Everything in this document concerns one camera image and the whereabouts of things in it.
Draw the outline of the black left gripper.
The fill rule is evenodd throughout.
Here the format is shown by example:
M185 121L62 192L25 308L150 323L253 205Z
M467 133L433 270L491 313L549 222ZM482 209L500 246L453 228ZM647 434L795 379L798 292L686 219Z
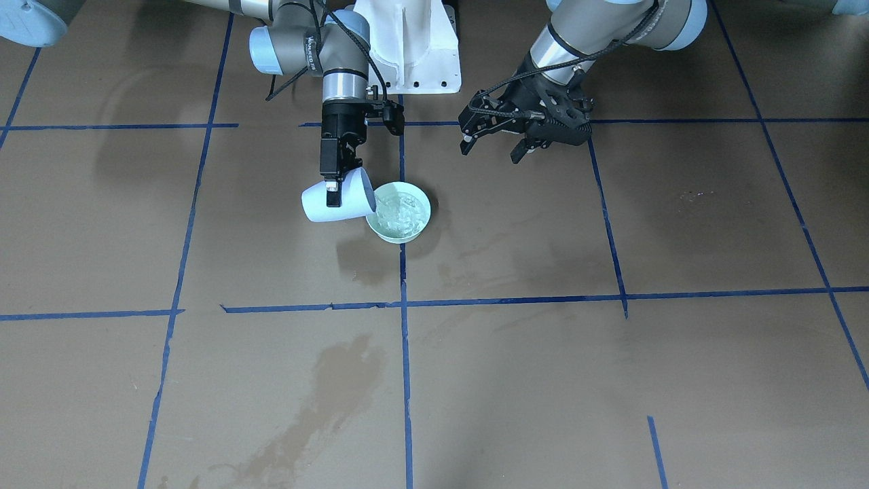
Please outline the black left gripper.
M589 118L569 98L568 87L544 73L509 83L506 101L479 90L462 110L458 124L460 152L465 156L481 137L499 131L525 135L510 152L513 164L551 143L580 146L592 137Z

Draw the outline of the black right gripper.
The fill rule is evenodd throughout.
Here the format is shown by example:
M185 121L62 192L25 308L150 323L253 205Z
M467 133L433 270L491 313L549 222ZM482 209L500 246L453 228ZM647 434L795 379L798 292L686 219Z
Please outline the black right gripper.
M367 140L366 112L366 103L357 101L333 101L322 106L320 175L325 183L328 208L341 207L344 182L341 159L345 158L345 173L363 165L357 157L357 148Z

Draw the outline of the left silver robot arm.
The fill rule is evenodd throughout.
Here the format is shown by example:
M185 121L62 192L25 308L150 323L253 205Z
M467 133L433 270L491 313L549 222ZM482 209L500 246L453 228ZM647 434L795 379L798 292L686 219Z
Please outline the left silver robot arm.
M459 115L460 152L484 136L519 135L513 163L553 143L581 146L592 137L595 102L583 81L596 61L622 46L674 52L707 22L705 1L552 1L551 18L512 77L480 90Z

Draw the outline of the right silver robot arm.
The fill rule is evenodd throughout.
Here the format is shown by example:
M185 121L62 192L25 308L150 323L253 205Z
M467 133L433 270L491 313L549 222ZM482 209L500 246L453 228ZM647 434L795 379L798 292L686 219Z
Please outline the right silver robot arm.
M156 41L165 53L182 43L160 37L164 28L148 25L148 18L179 24L183 8L162 12L168 1L143 1L142 12L156 10L125 48L125 54L142 54L133 46ZM356 219L373 214L375 192L356 149L367 140L367 120L379 118L401 135L403 106L387 97L387 84L370 86L369 22L354 10L330 10L325 1L183 1L237 16L266 22L252 29L248 51L255 68L268 75L293 74L267 101L291 86L302 75L322 78L322 139L317 183L302 192L301 203L313 222ZM71 28L87 1L2 1L2 38L22 46L54 46Z

